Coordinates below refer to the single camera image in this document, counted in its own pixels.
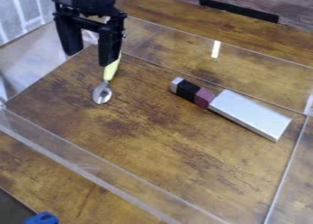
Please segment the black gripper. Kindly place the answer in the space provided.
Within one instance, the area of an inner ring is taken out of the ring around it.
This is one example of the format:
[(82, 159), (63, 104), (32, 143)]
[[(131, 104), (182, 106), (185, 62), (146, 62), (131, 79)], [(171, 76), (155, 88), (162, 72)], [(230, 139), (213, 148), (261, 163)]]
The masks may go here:
[(106, 67), (120, 54), (122, 32), (127, 14), (116, 0), (51, 0), (55, 4), (54, 19), (64, 53), (75, 55), (83, 50), (82, 29), (99, 31), (99, 65)]

